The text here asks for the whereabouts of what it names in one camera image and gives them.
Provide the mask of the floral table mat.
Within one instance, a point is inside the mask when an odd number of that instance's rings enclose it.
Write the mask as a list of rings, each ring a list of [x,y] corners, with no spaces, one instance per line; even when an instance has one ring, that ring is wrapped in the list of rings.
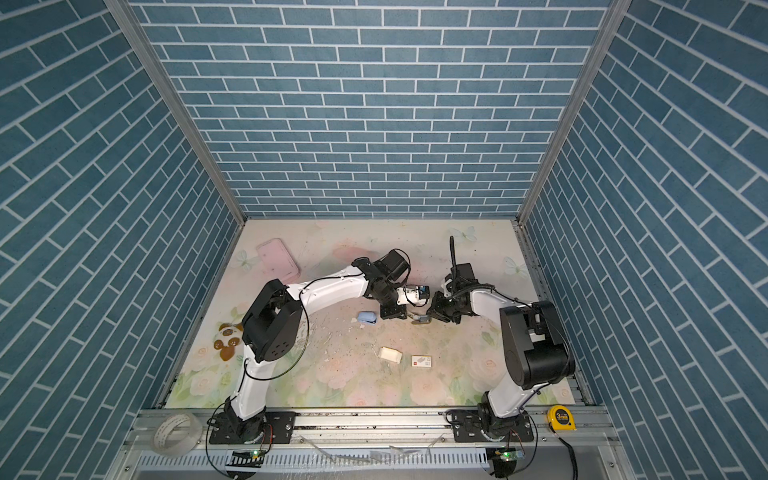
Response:
[[[378,259],[400,248],[411,259],[410,282],[438,291],[453,263],[468,262],[476,277],[503,294],[536,299],[532,279],[509,220],[251,220],[245,225],[167,404],[213,408],[241,378],[243,343],[224,362],[213,348],[222,323],[240,323],[269,281],[256,247],[281,239],[300,268],[300,280],[333,274],[354,259]],[[472,406],[505,374],[502,333],[482,317],[460,324],[378,320],[363,324],[372,300],[354,299],[313,313],[295,346],[276,365],[267,403],[273,408],[362,406]],[[394,364],[381,347],[403,353]],[[431,368],[413,368],[428,355]]]

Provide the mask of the clear tape roll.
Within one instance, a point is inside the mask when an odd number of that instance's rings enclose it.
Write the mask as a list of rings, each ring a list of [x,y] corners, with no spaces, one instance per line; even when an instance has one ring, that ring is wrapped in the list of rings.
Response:
[[[202,423],[189,412],[181,412],[166,418],[155,430],[151,439],[154,453],[179,458],[191,452],[203,434]]]

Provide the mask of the staple box tray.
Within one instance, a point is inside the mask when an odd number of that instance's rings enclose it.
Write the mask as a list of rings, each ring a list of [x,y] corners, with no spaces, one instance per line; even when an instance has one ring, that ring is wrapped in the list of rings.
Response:
[[[381,347],[378,352],[378,357],[382,360],[399,364],[402,361],[403,353],[390,347]]]

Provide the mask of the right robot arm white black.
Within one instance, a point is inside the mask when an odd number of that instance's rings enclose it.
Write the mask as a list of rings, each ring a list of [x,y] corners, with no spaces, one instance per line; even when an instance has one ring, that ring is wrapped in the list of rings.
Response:
[[[503,295],[494,285],[480,282],[469,263],[451,267],[427,315],[454,324],[484,317],[500,327],[506,373],[477,406],[480,429],[490,438],[524,426],[526,404],[575,372],[575,355],[554,305]]]

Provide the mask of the blue staple remover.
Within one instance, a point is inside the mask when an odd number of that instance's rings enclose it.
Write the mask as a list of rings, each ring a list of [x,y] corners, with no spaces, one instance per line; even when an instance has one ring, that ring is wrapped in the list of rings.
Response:
[[[378,321],[378,315],[373,311],[361,311],[357,314],[356,320],[363,324],[374,325]]]

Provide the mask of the yellow tape measure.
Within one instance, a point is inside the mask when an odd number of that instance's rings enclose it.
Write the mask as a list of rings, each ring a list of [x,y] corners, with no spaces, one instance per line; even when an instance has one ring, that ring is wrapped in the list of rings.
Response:
[[[553,405],[547,412],[547,421],[551,431],[574,431],[576,424],[570,409],[564,405]]]

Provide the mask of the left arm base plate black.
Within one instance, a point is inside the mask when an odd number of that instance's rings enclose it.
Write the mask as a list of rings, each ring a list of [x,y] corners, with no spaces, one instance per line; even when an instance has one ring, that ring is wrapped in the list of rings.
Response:
[[[236,445],[261,443],[289,444],[293,435],[296,413],[291,411],[265,411],[240,421],[230,419],[226,413],[216,413],[207,422],[210,427],[209,443]]]

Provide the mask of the pink phone case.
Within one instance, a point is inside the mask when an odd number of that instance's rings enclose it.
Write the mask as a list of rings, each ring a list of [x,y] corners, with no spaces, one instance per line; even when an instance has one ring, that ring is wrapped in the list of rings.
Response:
[[[269,280],[290,284],[300,278],[300,268],[281,239],[273,238],[258,245],[256,253]]]

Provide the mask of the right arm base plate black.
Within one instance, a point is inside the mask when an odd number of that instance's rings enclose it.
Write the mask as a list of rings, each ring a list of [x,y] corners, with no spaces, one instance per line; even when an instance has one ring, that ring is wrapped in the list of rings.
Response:
[[[532,424],[523,414],[498,418],[485,409],[449,409],[443,416],[457,443],[534,440]]]

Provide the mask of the aluminium rail frame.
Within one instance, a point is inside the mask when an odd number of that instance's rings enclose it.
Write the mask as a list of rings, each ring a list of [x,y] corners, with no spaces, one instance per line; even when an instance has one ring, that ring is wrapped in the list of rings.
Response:
[[[571,407],[574,431],[554,433],[547,408],[531,406],[532,442],[457,443],[444,419],[448,407],[300,408],[289,444],[214,445],[211,413],[194,414],[202,423],[198,445],[169,458],[151,449],[156,428],[173,413],[144,410],[129,433],[110,479],[184,478],[200,473],[213,479],[290,478],[313,474],[395,470],[467,469],[483,478],[631,479],[634,474],[619,435],[603,407]]]

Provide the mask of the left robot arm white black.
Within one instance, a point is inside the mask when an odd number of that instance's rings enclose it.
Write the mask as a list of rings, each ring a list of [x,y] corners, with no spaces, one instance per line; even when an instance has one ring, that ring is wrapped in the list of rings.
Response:
[[[379,304],[382,319],[407,316],[405,286],[411,272],[408,255],[392,249],[377,260],[359,257],[330,275],[297,284],[271,280],[242,319],[244,359],[240,382],[227,398],[222,420],[235,434],[254,436],[265,422],[266,394],[277,376],[277,361],[294,346],[301,325],[312,313],[337,303],[365,298]]]

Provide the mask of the white staple box sleeve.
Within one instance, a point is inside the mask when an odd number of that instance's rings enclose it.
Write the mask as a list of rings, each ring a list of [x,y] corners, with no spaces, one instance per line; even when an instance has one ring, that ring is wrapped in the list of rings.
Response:
[[[411,366],[413,368],[431,368],[432,358],[428,355],[412,355]]]

